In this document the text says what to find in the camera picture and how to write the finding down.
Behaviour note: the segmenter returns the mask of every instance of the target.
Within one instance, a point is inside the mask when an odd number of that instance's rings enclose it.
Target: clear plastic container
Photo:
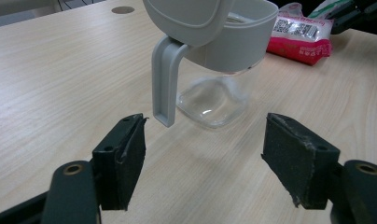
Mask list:
[[[260,62],[243,71],[226,74],[183,59],[177,81],[177,108],[209,128],[232,122],[247,107]]]

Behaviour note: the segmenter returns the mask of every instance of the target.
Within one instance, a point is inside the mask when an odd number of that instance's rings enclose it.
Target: pink package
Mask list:
[[[305,18],[301,4],[279,9],[267,51],[310,65],[331,54],[329,41],[333,21]]]

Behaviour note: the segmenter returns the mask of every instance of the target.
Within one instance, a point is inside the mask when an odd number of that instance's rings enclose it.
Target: wooden table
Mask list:
[[[124,6],[135,11],[111,12]],[[56,168],[89,160],[118,120],[144,113],[147,157],[129,211],[103,212],[104,223],[329,223],[331,203],[295,208],[261,159],[265,118],[298,120],[342,151],[340,163],[377,164],[377,35],[335,35],[315,66],[267,54],[246,112],[213,131],[179,112],[169,129],[152,118],[161,37],[135,0],[0,27],[0,212],[48,190]]]

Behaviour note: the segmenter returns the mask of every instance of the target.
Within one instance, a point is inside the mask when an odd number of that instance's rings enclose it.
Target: black cable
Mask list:
[[[67,7],[69,7],[69,9],[72,9],[69,5],[67,5],[67,3],[63,0],[63,2],[65,3],[65,5],[67,6]]]
[[[61,11],[63,11],[63,6],[61,6],[60,0],[58,0],[58,5],[60,5],[60,9],[61,9]]]

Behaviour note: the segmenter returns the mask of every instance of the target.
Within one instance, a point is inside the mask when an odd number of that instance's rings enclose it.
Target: circular hole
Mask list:
[[[65,175],[75,175],[77,173],[80,173],[82,169],[83,169],[82,165],[80,165],[80,164],[73,164],[73,165],[70,165],[70,166],[66,167],[63,170],[63,173]]]
[[[367,164],[358,164],[356,166],[356,168],[365,173],[365,174],[368,174],[368,175],[377,175],[377,168],[371,166],[371,165],[367,165]]]
[[[105,148],[104,148],[104,151],[111,151],[111,150],[113,150],[112,147],[105,147]]]
[[[326,147],[324,147],[324,146],[319,146],[319,147],[317,147],[317,149],[319,149],[319,150],[322,150],[322,151],[326,151],[326,150],[328,150]]]
[[[115,7],[112,9],[112,12],[116,14],[128,14],[135,11],[133,7]]]

